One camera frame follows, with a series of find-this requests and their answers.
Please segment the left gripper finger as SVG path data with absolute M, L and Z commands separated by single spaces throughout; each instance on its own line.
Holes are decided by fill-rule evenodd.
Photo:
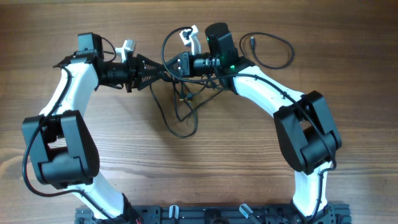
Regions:
M 136 88 L 138 90 L 143 90 L 145 87 L 161 79 L 163 74 L 164 72 L 157 72 L 155 70 L 144 70 L 138 72 L 136 78 Z
M 141 55 L 136 55 L 137 71 L 143 75 L 156 75 L 165 71 L 165 67 L 161 63 L 152 61 L 151 59 Z

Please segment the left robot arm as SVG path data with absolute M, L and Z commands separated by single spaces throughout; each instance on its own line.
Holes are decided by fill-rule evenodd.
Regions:
M 127 197 L 100 172 L 99 152 L 83 117 L 99 86 L 141 90 L 161 79 L 165 68 L 135 55 L 131 40 L 113 49 L 120 62 L 106 60 L 104 42 L 92 32 L 79 34 L 78 50 L 58 63 L 62 76 L 53 97 L 22 123 L 22 164 L 31 165 L 37 180 L 55 189 L 54 197 L 78 197 L 91 211 L 89 223 L 142 223 Z

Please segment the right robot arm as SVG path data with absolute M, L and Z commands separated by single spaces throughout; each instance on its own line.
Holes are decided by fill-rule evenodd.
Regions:
M 323 95 L 304 94 L 268 77 L 235 45 L 228 25 L 217 22 L 205 30 L 209 51 L 203 53 L 197 26 L 174 30 L 190 51 L 163 61 L 173 82 L 230 90 L 269 114 L 275 124 L 280 151 L 295 172 L 293 221 L 316 223 L 326 217 L 326 177 L 337 167 L 341 136 Z

